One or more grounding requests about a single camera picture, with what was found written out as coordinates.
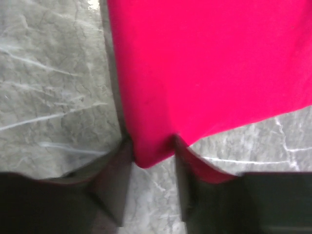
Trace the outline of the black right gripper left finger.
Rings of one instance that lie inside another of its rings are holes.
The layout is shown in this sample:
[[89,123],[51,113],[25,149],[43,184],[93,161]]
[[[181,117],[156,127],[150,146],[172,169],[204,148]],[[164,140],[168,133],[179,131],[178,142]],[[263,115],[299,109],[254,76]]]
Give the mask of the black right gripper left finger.
[[57,178],[0,175],[3,234],[115,234],[123,225],[133,146],[112,152]]

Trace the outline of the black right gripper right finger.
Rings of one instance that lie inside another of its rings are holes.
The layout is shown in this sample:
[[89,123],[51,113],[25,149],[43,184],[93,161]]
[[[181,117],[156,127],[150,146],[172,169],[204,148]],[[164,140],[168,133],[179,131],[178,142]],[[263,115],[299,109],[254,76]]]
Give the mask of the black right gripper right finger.
[[189,234],[309,234],[310,172],[226,173],[175,137],[181,219]]

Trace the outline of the red t-shirt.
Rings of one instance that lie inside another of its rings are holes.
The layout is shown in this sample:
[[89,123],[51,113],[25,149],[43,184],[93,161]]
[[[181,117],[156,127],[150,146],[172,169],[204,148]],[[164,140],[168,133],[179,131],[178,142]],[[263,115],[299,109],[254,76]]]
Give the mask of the red t-shirt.
[[118,84],[137,166],[312,104],[309,0],[110,0]]

